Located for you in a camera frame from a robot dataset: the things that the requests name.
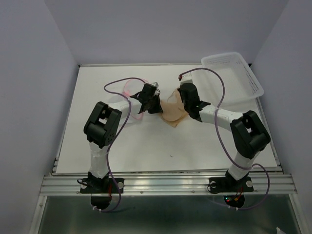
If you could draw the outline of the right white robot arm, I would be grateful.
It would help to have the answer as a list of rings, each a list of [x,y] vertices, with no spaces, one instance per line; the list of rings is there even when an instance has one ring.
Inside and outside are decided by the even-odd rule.
[[[237,150],[224,184],[229,190],[236,190],[242,184],[258,154],[270,143],[271,137],[261,119],[254,111],[232,112],[217,108],[201,101],[197,88],[192,83],[184,83],[178,89],[185,111],[192,119],[202,123],[214,124],[218,138],[219,127],[232,133]]]

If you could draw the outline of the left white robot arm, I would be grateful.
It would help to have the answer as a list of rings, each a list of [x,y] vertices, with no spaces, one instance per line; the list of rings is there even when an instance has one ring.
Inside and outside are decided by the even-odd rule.
[[[97,192],[104,192],[108,188],[109,168],[107,155],[109,148],[117,137],[118,130],[125,125],[120,125],[120,121],[128,121],[130,116],[139,115],[144,112],[149,114],[162,113],[160,106],[160,93],[158,84],[145,83],[142,90],[125,100],[106,104],[98,102],[84,128],[83,132],[89,141],[91,152],[91,166],[88,171],[88,177],[83,181],[92,181],[92,187]]]

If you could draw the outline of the beige bra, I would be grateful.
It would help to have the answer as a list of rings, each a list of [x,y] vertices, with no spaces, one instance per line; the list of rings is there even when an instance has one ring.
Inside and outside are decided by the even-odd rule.
[[[163,110],[160,117],[171,127],[177,127],[177,125],[188,116],[178,89],[175,89],[167,100],[161,100],[160,105]]]

